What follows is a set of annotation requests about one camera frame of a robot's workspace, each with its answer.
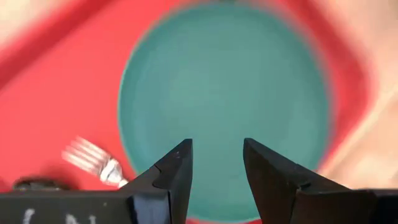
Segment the teal round plate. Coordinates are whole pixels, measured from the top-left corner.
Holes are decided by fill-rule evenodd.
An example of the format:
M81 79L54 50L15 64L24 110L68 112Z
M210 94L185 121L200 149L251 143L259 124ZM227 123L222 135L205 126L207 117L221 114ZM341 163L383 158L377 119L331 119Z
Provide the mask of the teal round plate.
M316 169L330 132L324 77L302 38L269 12L230 3L180 11L141 40L124 71L126 154L144 172L192 139L189 215L256 220L244 139Z

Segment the red plastic tray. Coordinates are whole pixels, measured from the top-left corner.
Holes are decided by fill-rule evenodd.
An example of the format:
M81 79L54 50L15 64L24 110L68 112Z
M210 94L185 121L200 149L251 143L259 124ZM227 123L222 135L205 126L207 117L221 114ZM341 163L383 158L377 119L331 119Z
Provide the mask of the red plastic tray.
M311 0L114 0L21 67L11 81L0 81L0 180L40 174L102 189L95 177L62 160L76 136L112 153L126 175L140 174L119 130L124 71L141 40L163 20L211 3L269 12L307 44L328 93L329 142L318 166L326 161L364 113L369 80Z

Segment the fork with orange handle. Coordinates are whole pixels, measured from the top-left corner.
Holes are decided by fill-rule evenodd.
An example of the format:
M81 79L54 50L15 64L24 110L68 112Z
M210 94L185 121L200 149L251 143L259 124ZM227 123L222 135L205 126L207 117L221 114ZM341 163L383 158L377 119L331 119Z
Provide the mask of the fork with orange handle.
M79 169L97 176L106 185L121 188L129 182L124 177L118 160L102 148L79 136L65 148L62 158Z

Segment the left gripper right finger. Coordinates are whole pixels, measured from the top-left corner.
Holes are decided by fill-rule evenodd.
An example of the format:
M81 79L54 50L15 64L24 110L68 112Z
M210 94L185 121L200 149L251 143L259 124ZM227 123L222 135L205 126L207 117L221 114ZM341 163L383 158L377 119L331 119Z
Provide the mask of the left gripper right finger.
M294 163L254 139L243 147L246 175L263 224L369 224L377 198Z

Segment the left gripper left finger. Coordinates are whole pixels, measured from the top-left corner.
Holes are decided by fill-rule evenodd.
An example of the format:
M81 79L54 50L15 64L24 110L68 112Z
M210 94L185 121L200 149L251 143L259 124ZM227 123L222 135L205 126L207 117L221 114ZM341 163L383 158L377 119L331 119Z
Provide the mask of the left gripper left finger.
M184 139L121 188L127 217L119 224L185 224L193 177L193 141Z

